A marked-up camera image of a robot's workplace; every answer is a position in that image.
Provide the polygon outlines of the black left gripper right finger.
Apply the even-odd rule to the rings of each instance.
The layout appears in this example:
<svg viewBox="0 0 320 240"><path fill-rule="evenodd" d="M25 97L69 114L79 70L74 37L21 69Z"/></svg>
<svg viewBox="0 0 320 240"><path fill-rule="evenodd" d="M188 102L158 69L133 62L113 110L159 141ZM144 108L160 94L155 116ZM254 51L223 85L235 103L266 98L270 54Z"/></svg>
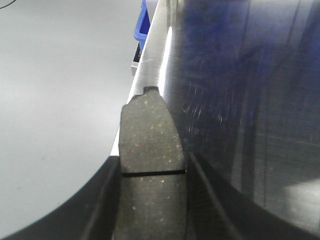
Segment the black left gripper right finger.
<svg viewBox="0 0 320 240"><path fill-rule="evenodd" d="M199 153L186 168L188 240L318 240L312 232L256 205Z"/></svg>

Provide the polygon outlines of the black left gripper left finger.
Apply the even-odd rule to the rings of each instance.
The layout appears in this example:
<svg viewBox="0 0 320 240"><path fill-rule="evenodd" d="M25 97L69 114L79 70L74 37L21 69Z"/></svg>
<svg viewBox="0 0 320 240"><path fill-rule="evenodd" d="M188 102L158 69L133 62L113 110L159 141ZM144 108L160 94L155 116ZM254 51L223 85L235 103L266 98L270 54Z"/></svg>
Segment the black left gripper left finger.
<svg viewBox="0 0 320 240"><path fill-rule="evenodd" d="M8 240L111 240L120 199L121 166L109 156L70 199Z"/></svg>

